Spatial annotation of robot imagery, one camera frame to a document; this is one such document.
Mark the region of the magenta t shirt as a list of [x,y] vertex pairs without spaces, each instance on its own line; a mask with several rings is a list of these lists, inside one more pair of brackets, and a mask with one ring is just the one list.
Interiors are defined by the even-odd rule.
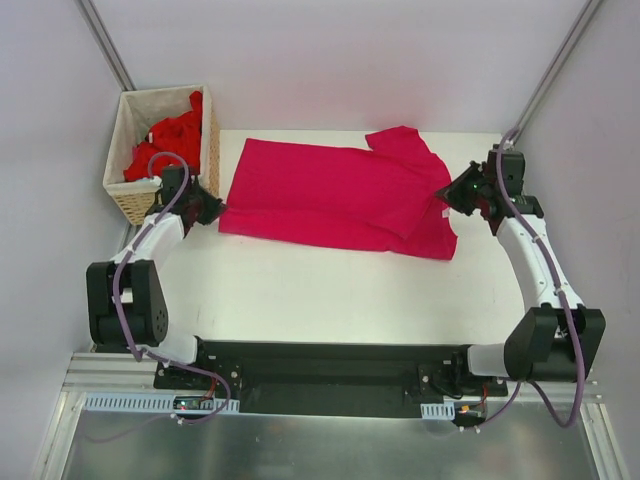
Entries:
[[419,132],[370,133],[364,149],[246,140],[219,221],[225,234],[450,261],[436,193],[451,180]]

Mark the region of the wicker laundry basket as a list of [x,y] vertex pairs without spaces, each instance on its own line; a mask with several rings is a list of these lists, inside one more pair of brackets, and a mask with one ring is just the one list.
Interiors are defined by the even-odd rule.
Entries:
[[102,185],[132,225],[143,223],[159,183],[126,182],[123,171],[132,163],[132,150],[157,122],[188,111],[189,95],[203,94],[199,184],[219,194],[220,128],[209,88],[204,84],[125,91],[120,95]]

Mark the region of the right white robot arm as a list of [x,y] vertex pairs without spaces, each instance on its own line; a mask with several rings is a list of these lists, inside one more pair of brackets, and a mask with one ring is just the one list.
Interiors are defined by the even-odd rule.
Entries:
[[474,344],[467,360],[450,369],[452,387],[473,394],[486,376],[520,382],[569,382],[586,378],[606,320],[589,308],[557,264],[543,209],[523,192],[525,157],[492,148],[486,161],[470,166],[437,198],[458,213],[480,212],[507,253],[525,314],[503,343]]

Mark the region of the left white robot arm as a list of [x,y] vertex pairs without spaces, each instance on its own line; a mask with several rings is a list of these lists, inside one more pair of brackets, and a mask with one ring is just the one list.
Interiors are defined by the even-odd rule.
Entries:
[[159,271],[194,225],[212,224],[226,209],[179,166],[166,167],[154,201],[133,239],[108,261],[86,270],[89,330],[94,344],[179,362],[188,388],[204,387],[210,363],[198,356],[199,339],[172,327]]

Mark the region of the red t shirt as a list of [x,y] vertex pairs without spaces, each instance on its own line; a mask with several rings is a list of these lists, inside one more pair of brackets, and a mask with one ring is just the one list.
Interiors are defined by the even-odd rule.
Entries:
[[192,175],[200,173],[203,94],[194,91],[189,95],[189,102],[189,111],[157,122],[145,139],[133,148],[132,163],[123,171],[126,182],[147,178],[149,161],[160,152],[182,157]]

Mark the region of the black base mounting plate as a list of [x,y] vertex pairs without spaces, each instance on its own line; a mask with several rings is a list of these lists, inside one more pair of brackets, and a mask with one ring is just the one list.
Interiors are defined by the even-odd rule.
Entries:
[[417,418],[428,404],[504,398],[505,383],[474,376],[464,346],[200,341],[180,368],[162,354],[160,390],[212,390],[246,414]]

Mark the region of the right aluminium frame post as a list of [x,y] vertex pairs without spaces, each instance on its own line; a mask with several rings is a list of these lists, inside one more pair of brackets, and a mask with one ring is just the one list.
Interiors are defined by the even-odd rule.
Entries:
[[515,126],[518,128],[518,133],[513,137],[515,142],[517,142],[518,138],[524,133],[534,114],[543,103],[546,95],[571,58],[576,47],[605,4],[606,1],[604,0],[588,0],[585,1],[580,8],[515,123]]

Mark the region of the aluminium frame post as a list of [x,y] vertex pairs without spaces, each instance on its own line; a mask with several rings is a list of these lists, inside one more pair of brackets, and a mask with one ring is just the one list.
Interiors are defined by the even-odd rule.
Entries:
[[74,0],[116,83],[122,91],[135,91],[135,84],[124,61],[92,0]]
[[524,133],[534,114],[543,103],[546,95],[571,58],[576,47],[605,4],[606,1],[604,0],[588,0],[585,1],[580,8],[515,123],[515,126],[518,128],[518,133],[513,137],[515,142],[517,142],[518,138]]

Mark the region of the left aluminium frame post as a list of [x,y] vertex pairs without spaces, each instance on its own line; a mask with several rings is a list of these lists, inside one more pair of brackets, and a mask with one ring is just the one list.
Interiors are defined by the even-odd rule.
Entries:
[[116,83],[122,91],[135,91],[135,84],[124,61],[92,0],[74,0]]

